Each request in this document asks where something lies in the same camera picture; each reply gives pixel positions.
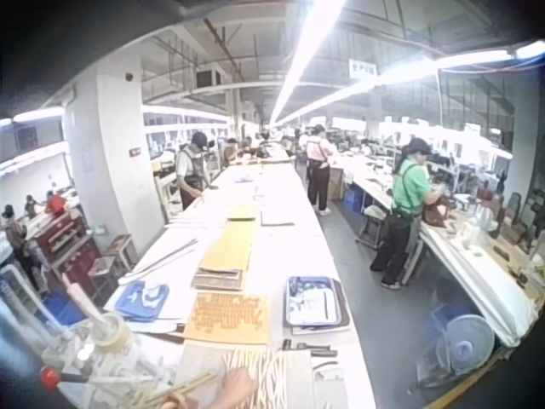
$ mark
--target fluorescent light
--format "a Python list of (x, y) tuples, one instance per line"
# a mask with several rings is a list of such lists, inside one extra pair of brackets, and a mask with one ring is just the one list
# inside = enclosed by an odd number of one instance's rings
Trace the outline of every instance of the fluorescent light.
[(226, 130), (227, 124), (164, 124), (148, 125), (144, 127), (146, 134), (155, 134), (158, 132), (170, 132), (171, 130)]
[(308, 126), (325, 125), (325, 117), (312, 117), (308, 121)]
[(380, 85), (394, 85), (415, 81), (417, 79), (430, 77), (437, 73), (437, 67), (431, 60), (422, 60), (401, 64), (386, 70), (378, 78)]
[(67, 141), (58, 142), (52, 145), (48, 145), (46, 147), (34, 149), (33, 151), (19, 155), (13, 159), (7, 160), (6, 162), (2, 162), (0, 164), (0, 176), (4, 176), (7, 173), (11, 173), (21, 168), (24, 168), (25, 166), (33, 164), (37, 161), (58, 155), (59, 153), (68, 152), (69, 148)]
[(348, 98), (351, 95), (367, 92), (375, 88), (375, 83), (376, 83), (375, 79), (372, 78), (368, 81), (360, 81), (359, 83), (356, 83), (349, 87), (339, 89), (333, 94), (329, 94), (325, 96), (324, 98), (321, 98), (315, 102), (312, 102), (308, 104), (307, 106), (291, 113), (287, 117), (280, 119), (278, 122), (276, 122), (275, 124), (272, 124), (271, 126), (280, 126), (282, 124), (285, 124), (286, 122), (291, 121), (292, 119), (299, 118), (302, 115), (305, 115), (306, 113), (312, 112), (321, 107), (325, 107), (326, 105), (329, 105), (333, 102), (344, 100), (345, 98)]
[(340, 130), (356, 130), (364, 132), (367, 128), (367, 123), (361, 119), (333, 117), (333, 123), (331, 126), (333, 128), (339, 128)]
[(492, 51), (480, 51), (477, 53), (468, 53), (461, 55), (452, 55), (450, 57), (440, 58), (435, 61), (437, 68), (453, 68), (455, 66), (470, 66), (473, 64), (484, 64), (487, 62), (498, 62), (512, 60), (505, 49), (493, 49)]
[(38, 109), (36, 111), (24, 112), (14, 116), (14, 122), (28, 122), (36, 119), (60, 117), (65, 113), (63, 107), (51, 107)]
[(499, 147), (491, 147), (490, 153), (494, 153), (496, 156), (499, 156), (501, 158), (505, 158), (507, 160), (511, 160), (513, 158), (513, 154), (507, 151), (504, 151), (503, 149), (500, 149)]
[(217, 121), (227, 121), (229, 119), (226, 115), (220, 115), (218, 113), (198, 111), (196, 109), (176, 108), (176, 107), (162, 107), (160, 105), (142, 105), (142, 112), (149, 113), (164, 113), (167, 115), (183, 115), (186, 117), (198, 117), (215, 119)]
[(345, 0), (314, 0), (314, 5), (305, 19), (301, 39), (291, 62), (291, 68), (286, 75), (284, 85), (272, 110), (270, 125), (276, 123), (308, 63), (335, 25), (344, 2)]
[(525, 45), (517, 49), (514, 54), (517, 58), (526, 59), (537, 57), (545, 53), (545, 41), (537, 40), (532, 44)]

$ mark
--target blue bin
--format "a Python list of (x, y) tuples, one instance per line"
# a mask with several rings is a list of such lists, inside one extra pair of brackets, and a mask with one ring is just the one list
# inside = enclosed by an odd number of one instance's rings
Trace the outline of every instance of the blue bin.
[(344, 195), (344, 207), (350, 211), (361, 211), (361, 205), (364, 200), (364, 195), (361, 192), (356, 192), (354, 190), (348, 190)]

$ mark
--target sign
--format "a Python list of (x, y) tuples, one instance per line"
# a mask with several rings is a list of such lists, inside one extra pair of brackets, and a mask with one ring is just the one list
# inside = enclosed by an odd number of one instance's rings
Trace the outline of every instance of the sign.
[(129, 156), (131, 158), (134, 158), (135, 156), (138, 156), (141, 154), (141, 149), (139, 147), (133, 147), (132, 149), (129, 149)]
[(364, 80), (367, 78), (376, 78), (376, 64), (360, 60), (348, 60), (348, 71), (350, 78)]

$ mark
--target white pillar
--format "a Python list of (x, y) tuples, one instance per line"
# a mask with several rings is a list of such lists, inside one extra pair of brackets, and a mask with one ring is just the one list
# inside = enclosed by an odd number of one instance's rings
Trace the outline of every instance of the white pillar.
[(382, 115), (382, 97), (378, 91), (371, 91), (369, 93), (369, 111), (365, 119), (367, 122), (367, 136), (369, 138), (380, 139), (379, 124), (384, 120), (384, 117)]
[(63, 127), (89, 225), (106, 227), (106, 235), (96, 236), (99, 247), (129, 233), (142, 254), (164, 219), (144, 134), (140, 75), (130, 49), (90, 66), (74, 80), (77, 97), (66, 107)]
[(227, 115), (229, 116), (229, 138), (242, 139), (240, 127), (242, 126), (242, 102), (240, 89), (229, 89), (225, 93)]
[(512, 193), (520, 193), (521, 204), (524, 204), (530, 191), (536, 161), (540, 103), (539, 70), (517, 72), (513, 80), (513, 159), (509, 163), (504, 197), (507, 203)]

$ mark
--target white cord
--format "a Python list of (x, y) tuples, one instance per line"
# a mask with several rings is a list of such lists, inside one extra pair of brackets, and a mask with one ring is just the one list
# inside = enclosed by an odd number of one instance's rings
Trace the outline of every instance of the white cord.
[(239, 367), (248, 369), (252, 379), (259, 383), (256, 392), (238, 409), (285, 409), (287, 407), (286, 371), (287, 360), (283, 351), (265, 352), (235, 349), (223, 355), (226, 372)]

